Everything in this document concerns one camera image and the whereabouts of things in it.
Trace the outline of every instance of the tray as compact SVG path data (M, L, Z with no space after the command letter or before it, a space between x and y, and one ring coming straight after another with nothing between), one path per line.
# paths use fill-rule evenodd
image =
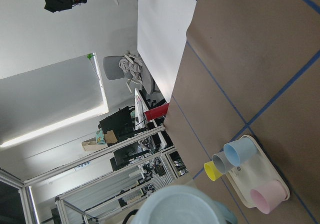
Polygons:
M249 135L244 135L241 138L250 138L258 149L256 155L240 165L240 170L235 167L226 173L227 178L243 204L248 208L256 207L251 199L250 190L271 180L278 180L283 185L287 192L285 200L288 200L290 198L288 186L271 164L256 140Z

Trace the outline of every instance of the light blue cup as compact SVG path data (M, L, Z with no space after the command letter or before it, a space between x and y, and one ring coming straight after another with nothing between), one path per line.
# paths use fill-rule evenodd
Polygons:
M224 153L228 161L234 166L240 166L257 153L257 147L248 137L225 144Z

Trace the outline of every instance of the fluorescent light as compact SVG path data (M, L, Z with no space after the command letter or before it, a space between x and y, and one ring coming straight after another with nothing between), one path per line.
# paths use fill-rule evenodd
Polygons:
M29 191L30 191L30 196L31 196L31 201L32 201L32 205L33 205L33 209L34 209L34 213L35 213L35 218L36 218L36 224L40 224L40 221L39 221L39 217L38 217L38 213L37 213L37 210L36 210L36 204L35 204L35 201L34 201L34 195L32 195L32 191L31 191L31 186L29 186Z
M83 113L81 113L79 115L75 115L75 116L70 117L68 119L64 119L62 121L59 121L59 122L57 122L55 124L48 125L48 126L43 127L41 129L29 132L29 133L27 133L25 135L22 135L22 136L19 136L17 138L14 138L12 140L6 141L2 145L0 145L0 147L7 147L7 146L10 146L10 145L14 145L14 144L18 144L18 143L21 143L21 142L25 142L27 140L34 139L34 138L36 138L36 137L38 137L40 135L47 134L47 133L49 133L51 131L57 130L57 129L65 127L67 125L76 123L76 122L81 121L81 120L88 119L90 117L95 117L95 116L98 116L98 115L102 115L102 114L107 113L107 112L108 112L108 108L107 108L107 106L105 104L103 104L103 105L101 105L101 106L99 106L97 108L94 108L92 110L83 112Z
M98 77L99 77L99 85L100 85L103 105L101 105L101 106L99 106L97 108L91 109L89 111L83 112L83 113L81 113L79 115L73 116L71 118L64 119L64 120L59 121L59 122L57 122L55 124L48 125L46 127L38 129L38 130L34 130L32 132L29 132L29 133L27 133L25 135L19 136L17 138L12 139L12 140L6 141L2 145L0 145L0 147L7 147L7 146L10 146L10 145L14 145L14 144L18 144L18 143L21 143L21 142L25 142L27 140L34 139L34 138L36 138L36 137L38 137L40 135L47 134L47 133L49 133L51 131L57 130L57 129L65 127L67 125L70 125L70 124L73 124L73 123L88 119L90 117L95 117L95 116L98 116L98 115L102 115L102 114L108 113L109 109L108 109L108 103L107 103L107 99L106 99L107 97L106 97L106 94L105 94L105 91L104 91L104 87L103 87L103 84L102 84L102 81L101 81L100 68L99 68L98 61L97 61L95 53L93 53L93 57L94 57L93 59L94 59L95 69L97 70L96 72L97 72Z

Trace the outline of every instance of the red object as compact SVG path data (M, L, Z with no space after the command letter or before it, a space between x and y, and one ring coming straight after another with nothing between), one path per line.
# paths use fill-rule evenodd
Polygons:
M159 117L166 115L167 111L168 111L168 107L169 107L169 103L166 103L164 105L155 107L155 108L150 109L148 111L145 111L144 114L145 114L147 121L151 121L153 119L156 119L156 118L159 118Z

